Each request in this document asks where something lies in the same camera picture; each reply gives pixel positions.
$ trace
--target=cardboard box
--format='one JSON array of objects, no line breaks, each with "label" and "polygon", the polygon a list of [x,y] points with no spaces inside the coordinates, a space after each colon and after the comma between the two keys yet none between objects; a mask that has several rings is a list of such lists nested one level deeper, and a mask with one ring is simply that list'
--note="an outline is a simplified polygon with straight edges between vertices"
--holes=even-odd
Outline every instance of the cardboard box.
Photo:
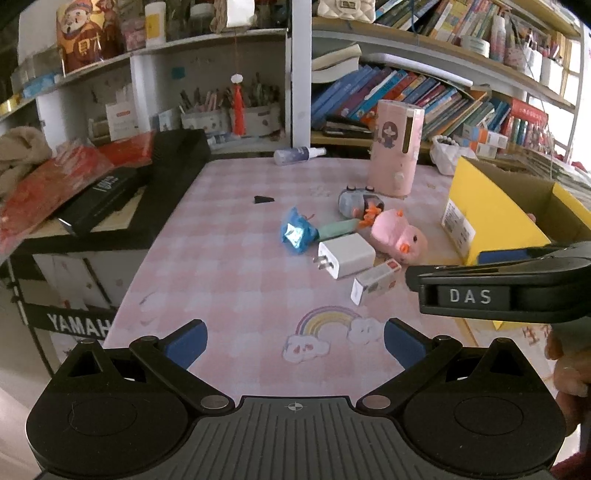
[{"label": "cardboard box", "polygon": [[139,134],[135,105],[130,101],[106,106],[111,141],[134,137]]},{"label": "cardboard box", "polygon": [[460,147],[468,147],[476,155],[486,158],[496,158],[498,148],[484,143],[473,142],[467,138],[458,137],[454,135],[453,139],[460,145]]},{"label": "cardboard box", "polygon": [[351,300],[356,305],[365,305],[375,297],[386,293],[396,285],[398,272],[402,267],[391,258],[377,267],[357,274],[353,281]]},{"label": "cardboard box", "polygon": [[591,212],[559,184],[465,158],[441,225],[467,265],[482,251],[591,240]]},{"label": "cardboard box", "polygon": [[509,142],[509,138],[505,135],[491,132],[486,128],[472,127],[471,125],[464,125],[462,137],[471,142],[483,143],[496,148],[507,148]]}]

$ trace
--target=yellow box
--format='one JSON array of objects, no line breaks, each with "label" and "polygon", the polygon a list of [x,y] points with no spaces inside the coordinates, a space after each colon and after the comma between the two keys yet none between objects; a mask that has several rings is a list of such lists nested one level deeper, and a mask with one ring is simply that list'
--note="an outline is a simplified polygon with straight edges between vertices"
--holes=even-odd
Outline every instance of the yellow box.
[{"label": "yellow box", "polygon": [[466,265],[483,251],[591,240],[591,212],[556,182],[464,158],[442,225]]}]

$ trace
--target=red tassel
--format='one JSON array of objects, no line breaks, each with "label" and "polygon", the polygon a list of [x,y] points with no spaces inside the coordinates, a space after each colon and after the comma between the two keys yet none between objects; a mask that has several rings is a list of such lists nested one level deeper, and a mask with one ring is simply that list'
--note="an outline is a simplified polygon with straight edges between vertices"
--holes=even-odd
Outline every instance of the red tassel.
[{"label": "red tassel", "polygon": [[239,83],[234,84],[234,129],[235,135],[246,135],[244,125],[244,101],[242,100],[242,89]]}]

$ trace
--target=white power adapter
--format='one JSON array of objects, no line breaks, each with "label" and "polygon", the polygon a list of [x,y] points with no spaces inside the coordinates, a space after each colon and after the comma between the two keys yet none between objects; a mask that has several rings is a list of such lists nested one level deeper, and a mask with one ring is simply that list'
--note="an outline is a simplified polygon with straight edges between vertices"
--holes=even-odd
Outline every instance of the white power adapter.
[{"label": "white power adapter", "polygon": [[320,242],[318,263],[320,270],[326,270],[336,280],[372,268],[375,250],[358,233]]}]

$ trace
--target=small white box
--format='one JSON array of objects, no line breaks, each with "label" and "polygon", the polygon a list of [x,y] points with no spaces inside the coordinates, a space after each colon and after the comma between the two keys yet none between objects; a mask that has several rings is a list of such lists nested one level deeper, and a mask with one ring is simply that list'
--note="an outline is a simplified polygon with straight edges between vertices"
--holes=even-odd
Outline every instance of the small white box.
[{"label": "small white box", "polygon": [[139,134],[138,119],[133,102],[112,103],[106,106],[111,141]]},{"label": "small white box", "polygon": [[496,153],[498,151],[498,148],[493,147],[492,145],[485,145],[482,143],[479,143],[476,147],[476,155],[480,155],[481,157],[486,158],[496,158]]},{"label": "small white box", "polygon": [[207,134],[225,134],[232,131],[230,116],[225,109],[185,113],[181,116],[181,122],[186,130],[203,129]]},{"label": "small white box", "polygon": [[158,114],[160,131],[178,130],[181,128],[181,112],[178,108],[171,108]]},{"label": "small white box", "polygon": [[365,305],[370,299],[379,297],[396,285],[398,272],[402,267],[391,258],[386,263],[360,273],[353,280],[351,300],[356,305]]},{"label": "small white box", "polygon": [[[244,126],[248,137],[265,137],[281,130],[279,103],[268,106],[256,106],[244,109]],[[230,112],[234,124],[234,111]]]}]

